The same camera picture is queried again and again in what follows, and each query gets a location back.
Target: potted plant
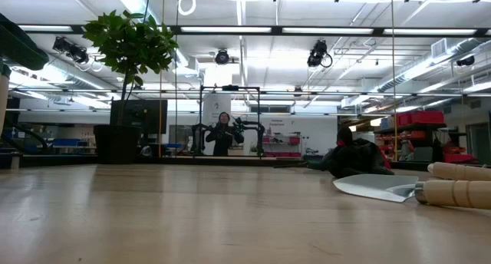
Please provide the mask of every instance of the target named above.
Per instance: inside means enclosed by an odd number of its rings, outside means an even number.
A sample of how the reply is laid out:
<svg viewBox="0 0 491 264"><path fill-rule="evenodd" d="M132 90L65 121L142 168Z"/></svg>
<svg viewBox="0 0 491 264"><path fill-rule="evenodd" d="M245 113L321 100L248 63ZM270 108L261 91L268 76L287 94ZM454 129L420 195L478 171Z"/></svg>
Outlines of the potted plant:
<svg viewBox="0 0 491 264"><path fill-rule="evenodd" d="M177 43L167 26L158 25L152 16L146 19L143 14L128 11L122 15L116 15L116 11L103 14L84 27L84 38L92 41L93 46L105 56L99 61L112 71L124 74L117 123L94 127L99 161L132 163L137 152L140 128L123 125L126 102L135 83L143 85L139 74L146 74L149 69L156 74L169 69Z"/></svg>

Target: trowel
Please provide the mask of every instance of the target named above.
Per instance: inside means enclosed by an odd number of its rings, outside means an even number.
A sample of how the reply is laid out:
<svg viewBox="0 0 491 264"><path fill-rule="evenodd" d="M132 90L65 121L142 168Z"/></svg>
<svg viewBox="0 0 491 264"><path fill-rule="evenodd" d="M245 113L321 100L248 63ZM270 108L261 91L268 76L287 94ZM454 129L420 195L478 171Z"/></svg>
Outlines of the trowel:
<svg viewBox="0 0 491 264"><path fill-rule="evenodd" d="M416 176L361 174L335 180L341 191L402 203L414 196L423 204L491 210L491 182L466 180L418 181Z"/></svg>

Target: wooden table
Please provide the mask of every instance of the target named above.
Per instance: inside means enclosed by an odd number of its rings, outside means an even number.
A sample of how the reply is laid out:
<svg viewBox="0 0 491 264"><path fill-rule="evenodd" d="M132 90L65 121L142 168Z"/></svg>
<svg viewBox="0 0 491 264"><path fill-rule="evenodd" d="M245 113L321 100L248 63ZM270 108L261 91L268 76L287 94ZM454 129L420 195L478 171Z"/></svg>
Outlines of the wooden table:
<svg viewBox="0 0 491 264"><path fill-rule="evenodd" d="M398 171L428 178L428 173ZM491 212L339 193L326 173L73 166L0 174L0 263L491 261Z"/></svg>

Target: wooden handle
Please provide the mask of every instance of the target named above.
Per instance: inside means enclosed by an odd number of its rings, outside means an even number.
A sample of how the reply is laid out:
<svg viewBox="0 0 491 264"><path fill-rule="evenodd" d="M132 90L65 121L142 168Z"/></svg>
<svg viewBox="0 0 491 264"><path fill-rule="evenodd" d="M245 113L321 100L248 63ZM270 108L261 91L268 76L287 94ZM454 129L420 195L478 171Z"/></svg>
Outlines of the wooden handle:
<svg viewBox="0 0 491 264"><path fill-rule="evenodd" d="M482 180L491 181L491 169L469 167L451 163L433 163L428 166L428 171L435 177L451 180Z"/></svg>
<svg viewBox="0 0 491 264"><path fill-rule="evenodd" d="M423 196L426 199L425 203L435 206L491 210L491 182L430 180L424 183Z"/></svg>

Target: person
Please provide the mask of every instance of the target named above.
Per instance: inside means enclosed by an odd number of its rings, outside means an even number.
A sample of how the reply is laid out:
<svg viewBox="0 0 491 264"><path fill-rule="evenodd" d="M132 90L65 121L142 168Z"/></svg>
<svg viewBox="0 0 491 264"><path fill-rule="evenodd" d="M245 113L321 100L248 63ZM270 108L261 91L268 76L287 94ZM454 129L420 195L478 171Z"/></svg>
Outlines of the person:
<svg viewBox="0 0 491 264"><path fill-rule="evenodd" d="M307 168L327 170L339 179L363 173L394 175L378 146L362 138L353 140L348 127L338 131L336 145L321 161L308 161Z"/></svg>
<svg viewBox="0 0 491 264"><path fill-rule="evenodd" d="M227 157L229 155L229 147L232 146L233 139L237 143L244 142L244 136L238 132L233 132L233 127L229 126L230 116L226 112L219 115L219 120L216 126L206 136L206 142L215 141L213 148L213 156Z"/></svg>

